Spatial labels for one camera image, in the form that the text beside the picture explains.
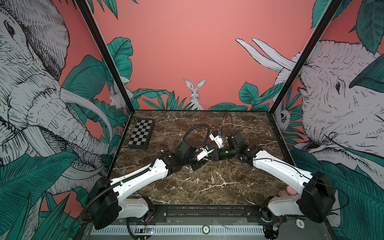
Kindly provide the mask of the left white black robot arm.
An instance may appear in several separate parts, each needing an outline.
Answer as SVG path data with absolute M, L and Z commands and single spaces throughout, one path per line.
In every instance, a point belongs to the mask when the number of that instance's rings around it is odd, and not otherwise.
M 151 218 L 154 207 L 147 197 L 131 199 L 130 196 L 145 186 L 162 180 L 183 167 L 201 168 L 212 151 L 211 145 L 197 148 L 189 140 L 181 142 L 167 152 L 158 152 L 147 166 L 128 175 L 112 180 L 102 177 L 93 186 L 86 206 L 79 216 L 81 223 L 93 223 L 100 230 L 117 219 Z

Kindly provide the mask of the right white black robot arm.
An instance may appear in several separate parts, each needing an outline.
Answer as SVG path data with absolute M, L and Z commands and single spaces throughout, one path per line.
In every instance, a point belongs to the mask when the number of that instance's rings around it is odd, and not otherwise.
M 209 138 L 216 143 L 216 147 L 209 153 L 211 160 L 221 161 L 234 157 L 271 174 L 296 191 L 294 195 L 272 197 L 262 204 L 258 215 L 264 222 L 273 223 L 292 216 L 322 223 L 331 211 L 336 199 L 329 178 L 324 174 L 301 170 L 259 146 L 248 145 L 239 132 L 226 137 L 221 132 L 213 132 Z

